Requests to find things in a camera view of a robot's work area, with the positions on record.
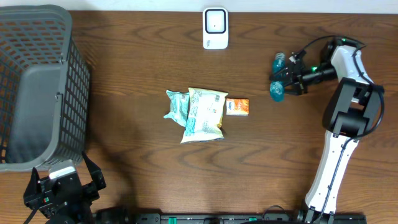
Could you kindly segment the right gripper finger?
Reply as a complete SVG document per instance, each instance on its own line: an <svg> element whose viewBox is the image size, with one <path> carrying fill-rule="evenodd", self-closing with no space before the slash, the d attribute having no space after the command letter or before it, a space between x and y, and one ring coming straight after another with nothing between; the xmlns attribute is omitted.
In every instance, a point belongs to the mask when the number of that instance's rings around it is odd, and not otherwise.
<svg viewBox="0 0 398 224"><path fill-rule="evenodd" d="M281 68L278 72L270 75L272 82L290 82L292 80L292 69L290 67Z"/></svg>
<svg viewBox="0 0 398 224"><path fill-rule="evenodd" d="M293 86L292 88L284 87L284 93L288 95L299 96L303 94L303 90L300 87Z"/></svg>

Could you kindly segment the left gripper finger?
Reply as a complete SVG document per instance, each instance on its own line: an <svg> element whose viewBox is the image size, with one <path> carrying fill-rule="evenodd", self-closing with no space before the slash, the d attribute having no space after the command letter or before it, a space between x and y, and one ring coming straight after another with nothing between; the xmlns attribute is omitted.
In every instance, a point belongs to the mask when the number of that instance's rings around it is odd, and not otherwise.
<svg viewBox="0 0 398 224"><path fill-rule="evenodd" d="M31 202L38 198L38 196L40 195L39 180L40 180L39 173L37 169L33 167L30 181L23 195L24 202Z"/></svg>
<svg viewBox="0 0 398 224"><path fill-rule="evenodd" d="M92 160L88 158L85 152L82 152L82 156L96 188L98 190L106 188L106 182L102 170Z"/></svg>

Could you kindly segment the blue mouthwash bottle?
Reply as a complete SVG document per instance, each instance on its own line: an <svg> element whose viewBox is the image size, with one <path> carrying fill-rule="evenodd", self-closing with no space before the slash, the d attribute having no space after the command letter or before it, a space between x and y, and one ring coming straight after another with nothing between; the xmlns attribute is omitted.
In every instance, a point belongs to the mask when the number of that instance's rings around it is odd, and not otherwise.
<svg viewBox="0 0 398 224"><path fill-rule="evenodd" d="M278 52L275 55L275 59L272 64L272 74L273 78L276 80L271 81L270 85L270 96L276 102L281 102L284 100L284 83L281 81L283 70L285 67L285 54Z"/></svg>

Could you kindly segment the orange tissue pack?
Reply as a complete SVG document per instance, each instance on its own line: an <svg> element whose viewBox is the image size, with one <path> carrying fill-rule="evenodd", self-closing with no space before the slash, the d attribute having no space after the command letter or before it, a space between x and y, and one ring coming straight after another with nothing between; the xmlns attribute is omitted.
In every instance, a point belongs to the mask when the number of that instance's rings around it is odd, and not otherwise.
<svg viewBox="0 0 398 224"><path fill-rule="evenodd" d="M247 116L249 114L249 100L227 98L226 114L230 116Z"/></svg>

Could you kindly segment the cream snack bag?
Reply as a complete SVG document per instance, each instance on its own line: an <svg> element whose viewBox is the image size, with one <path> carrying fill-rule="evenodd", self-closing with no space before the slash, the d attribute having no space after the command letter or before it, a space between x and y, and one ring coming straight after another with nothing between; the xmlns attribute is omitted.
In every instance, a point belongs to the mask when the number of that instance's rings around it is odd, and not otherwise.
<svg viewBox="0 0 398 224"><path fill-rule="evenodd" d="M181 144L224 139L221 131L227 92L189 89L190 104Z"/></svg>

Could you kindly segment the teal snack packet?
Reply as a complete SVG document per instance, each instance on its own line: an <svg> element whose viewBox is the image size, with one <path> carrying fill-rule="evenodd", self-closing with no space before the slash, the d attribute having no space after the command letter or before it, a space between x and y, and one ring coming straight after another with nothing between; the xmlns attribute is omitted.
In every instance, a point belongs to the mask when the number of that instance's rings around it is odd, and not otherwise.
<svg viewBox="0 0 398 224"><path fill-rule="evenodd" d="M188 118L189 93L181 93L177 91L166 91L170 99L170 111L164 115L164 119L172 119L177 124L185 127Z"/></svg>

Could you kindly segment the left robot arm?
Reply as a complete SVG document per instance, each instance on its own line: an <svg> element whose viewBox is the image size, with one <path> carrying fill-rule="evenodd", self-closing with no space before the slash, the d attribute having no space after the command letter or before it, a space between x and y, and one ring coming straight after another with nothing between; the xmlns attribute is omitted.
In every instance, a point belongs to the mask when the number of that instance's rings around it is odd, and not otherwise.
<svg viewBox="0 0 398 224"><path fill-rule="evenodd" d="M83 185L73 161L54 165L49 175L40 178L34 167L23 194L24 205L32 211L24 221L30 223L41 212L48 223L94 223L92 202L99 199L99 191L106 187L102 170L85 152L82 158L91 176L91 182Z"/></svg>

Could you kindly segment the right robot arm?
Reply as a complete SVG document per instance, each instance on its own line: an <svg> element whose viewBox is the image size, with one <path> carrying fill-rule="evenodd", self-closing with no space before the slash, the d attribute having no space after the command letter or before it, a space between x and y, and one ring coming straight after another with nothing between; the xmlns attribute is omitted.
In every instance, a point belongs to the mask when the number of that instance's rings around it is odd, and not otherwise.
<svg viewBox="0 0 398 224"><path fill-rule="evenodd" d="M384 88L375 84L361 61L365 44L347 36L327 35L320 63L304 64L306 49L290 58L278 52L272 65L270 95L281 102L285 95L303 95L310 85L337 80L338 86L322 118L325 143L320 164L303 207L294 215L263 213L263 222L273 223L366 223L365 215L338 214L336 202L341 182L359 141L374 132L384 112Z"/></svg>

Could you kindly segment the white barcode scanner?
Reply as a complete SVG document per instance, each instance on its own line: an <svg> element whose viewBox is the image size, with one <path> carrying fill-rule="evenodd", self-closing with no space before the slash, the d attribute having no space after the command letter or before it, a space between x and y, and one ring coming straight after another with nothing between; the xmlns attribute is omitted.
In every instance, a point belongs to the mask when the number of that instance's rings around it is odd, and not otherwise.
<svg viewBox="0 0 398 224"><path fill-rule="evenodd" d="M202 13L203 48L223 50L229 43L229 14L223 7L208 7Z"/></svg>

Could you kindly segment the grey plastic mesh basket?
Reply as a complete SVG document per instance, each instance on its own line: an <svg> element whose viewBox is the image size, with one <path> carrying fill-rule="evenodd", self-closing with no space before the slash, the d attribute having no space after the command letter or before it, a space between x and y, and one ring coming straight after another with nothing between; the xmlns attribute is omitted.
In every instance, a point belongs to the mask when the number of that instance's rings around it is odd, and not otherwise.
<svg viewBox="0 0 398 224"><path fill-rule="evenodd" d="M90 70L62 7L1 8L1 170L79 163Z"/></svg>

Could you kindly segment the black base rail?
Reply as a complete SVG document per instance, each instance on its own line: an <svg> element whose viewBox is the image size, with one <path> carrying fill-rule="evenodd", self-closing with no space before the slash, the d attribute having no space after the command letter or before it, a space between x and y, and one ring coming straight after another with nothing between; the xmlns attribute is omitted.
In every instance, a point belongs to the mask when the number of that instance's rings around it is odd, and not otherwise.
<svg viewBox="0 0 398 224"><path fill-rule="evenodd" d="M330 223L330 224L367 224L365 215L329 214L318 218L313 210L296 210L290 213L267 209L262 214L129 214L125 208L114 207L99 210L93 215L95 223L130 224L263 224L263 223Z"/></svg>

